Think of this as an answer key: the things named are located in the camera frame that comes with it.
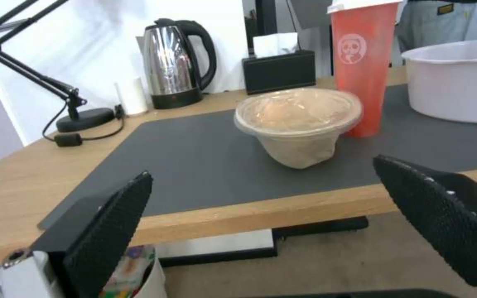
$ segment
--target gray desk mat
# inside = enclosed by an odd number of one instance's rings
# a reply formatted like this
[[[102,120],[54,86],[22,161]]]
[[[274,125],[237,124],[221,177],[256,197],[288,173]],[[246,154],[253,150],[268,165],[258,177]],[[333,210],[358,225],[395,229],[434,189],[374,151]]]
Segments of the gray desk mat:
[[[274,161],[255,137],[235,128],[233,112],[141,124],[39,227],[48,228],[77,200],[142,170],[154,177],[143,213],[149,216],[379,183],[371,164],[379,153],[444,171],[477,168],[477,124],[413,111],[405,85],[386,91],[377,136],[341,137],[331,160],[305,170]]]

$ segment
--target kettle handle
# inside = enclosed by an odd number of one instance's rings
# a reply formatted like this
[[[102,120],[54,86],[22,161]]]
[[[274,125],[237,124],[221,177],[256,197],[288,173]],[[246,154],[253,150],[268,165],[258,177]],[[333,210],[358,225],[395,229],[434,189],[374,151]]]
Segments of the kettle handle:
[[[209,57],[209,68],[207,73],[200,79],[200,90],[204,90],[216,74],[216,51],[214,50],[214,44],[212,43],[211,36],[207,31],[195,21],[176,21],[180,30],[183,31],[185,36],[200,36],[204,48],[207,51],[207,56]]]

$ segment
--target wooden tabletop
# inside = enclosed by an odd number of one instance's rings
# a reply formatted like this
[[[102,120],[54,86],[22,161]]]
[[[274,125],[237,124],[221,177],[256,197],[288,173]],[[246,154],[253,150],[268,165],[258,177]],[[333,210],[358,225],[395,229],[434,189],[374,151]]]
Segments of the wooden tabletop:
[[[405,68],[391,68],[388,85],[406,83]],[[334,88],[333,78],[318,80],[319,87]],[[244,91],[211,94],[189,107],[151,111],[129,118],[118,135],[81,147],[59,148],[46,140],[0,161],[0,262],[10,251],[28,247],[41,231],[36,228],[100,162],[139,124],[167,118],[230,110],[246,98]],[[115,130],[111,122],[83,132],[97,136]],[[477,180],[477,170],[466,172]],[[199,209],[144,217],[133,245],[184,240],[344,219],[395,211],[382,185],[326,191],[261,202]]]

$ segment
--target tissue box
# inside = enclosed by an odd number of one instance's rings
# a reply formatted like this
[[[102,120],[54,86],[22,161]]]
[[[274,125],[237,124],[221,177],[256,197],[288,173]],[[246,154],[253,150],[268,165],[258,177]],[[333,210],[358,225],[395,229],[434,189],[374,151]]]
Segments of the tissue box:
[[[314,51],[242,59],[248,94],[316,85]]]

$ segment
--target stainless steel kettle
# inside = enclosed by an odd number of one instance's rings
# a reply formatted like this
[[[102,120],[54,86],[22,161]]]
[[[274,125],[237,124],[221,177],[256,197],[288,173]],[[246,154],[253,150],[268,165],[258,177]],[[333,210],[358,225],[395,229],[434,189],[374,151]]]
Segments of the stainless steel kettle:
[[[200,75],[188,36],[200,36],[209,57],[209,69]],[[156,109],[187,106],[202,100],[202,90],[216,73],[216,53],[211,36],[194,21],[158,19],[145,28],[142,48],[148,86]]]

